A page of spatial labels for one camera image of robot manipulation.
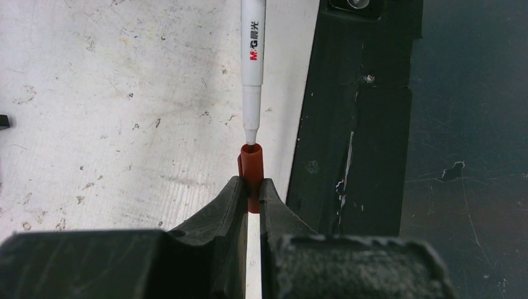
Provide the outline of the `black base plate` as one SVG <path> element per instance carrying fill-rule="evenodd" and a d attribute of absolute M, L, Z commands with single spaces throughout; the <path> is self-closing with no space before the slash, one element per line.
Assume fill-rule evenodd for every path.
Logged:
<path fill-rule="evenodd" d="M 287 206 L 323 235 L 396 236 L 422 1 L 321 1 Z"/>

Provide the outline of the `black framed whiteboard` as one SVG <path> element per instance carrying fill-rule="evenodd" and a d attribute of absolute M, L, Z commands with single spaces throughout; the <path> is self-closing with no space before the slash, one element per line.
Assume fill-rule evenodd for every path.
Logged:
<path fill-rule="evenodd" d="M 7 115 L 0 115 L 0 130 L 5 130 L 11 127 L 9 117 Z"/>

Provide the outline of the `red marker cap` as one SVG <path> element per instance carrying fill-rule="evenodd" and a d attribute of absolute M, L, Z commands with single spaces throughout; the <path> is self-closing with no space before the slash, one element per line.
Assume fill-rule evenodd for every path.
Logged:
<path fill-rule="evenodd" d="M 243 145 L 237 158 L 239 176 L 243 178 L 248 192 L 248 212 L 260 213 L 260 187 L 264 180 L 263 151 L 256 143 L 250 151 L 249 145 Z"/>

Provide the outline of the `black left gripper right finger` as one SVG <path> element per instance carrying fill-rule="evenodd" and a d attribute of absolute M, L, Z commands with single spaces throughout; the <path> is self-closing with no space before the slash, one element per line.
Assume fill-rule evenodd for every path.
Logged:
<path fill-rule="evenodd" d="M 263 298 L 456 298 L 439 255 L 421 240 L 321 235 L 260 188 Z"/>

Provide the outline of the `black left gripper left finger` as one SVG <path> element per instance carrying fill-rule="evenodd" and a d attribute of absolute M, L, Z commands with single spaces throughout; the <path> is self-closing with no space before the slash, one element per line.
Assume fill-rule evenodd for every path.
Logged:
<path fill-rule="evenodd" d="M 165 231 L 15 234 L 1 245 L 2 298 L 244 298 L 247 192 L 234 176 Z"/>

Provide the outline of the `white marker pen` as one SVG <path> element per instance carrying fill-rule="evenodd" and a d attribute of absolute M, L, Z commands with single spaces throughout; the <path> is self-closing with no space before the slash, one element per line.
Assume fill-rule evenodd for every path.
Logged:
<path fill-rule="evenodd" d="M 257 142 L 263 85 L 266 2 L 241 1 L 242 115 L 246 144 Z"/>

